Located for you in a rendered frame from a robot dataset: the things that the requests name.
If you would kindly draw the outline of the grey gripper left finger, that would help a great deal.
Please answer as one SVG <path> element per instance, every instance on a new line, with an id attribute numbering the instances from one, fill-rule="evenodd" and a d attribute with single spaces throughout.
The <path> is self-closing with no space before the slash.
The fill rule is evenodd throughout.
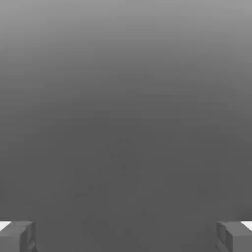
<path id="1" fill-rule="evenodd" d="M 0 221 L 0 252 L 37 252 L 36 223 Z"/>

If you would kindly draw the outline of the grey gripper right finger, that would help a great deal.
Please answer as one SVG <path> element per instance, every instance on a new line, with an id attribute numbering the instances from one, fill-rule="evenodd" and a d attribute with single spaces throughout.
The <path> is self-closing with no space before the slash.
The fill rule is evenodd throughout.
<path id="1" fill-rule="evenodd" d="M 218 252 L 252 252 L 252 221 L 219 221 L 216 232 Z"/>

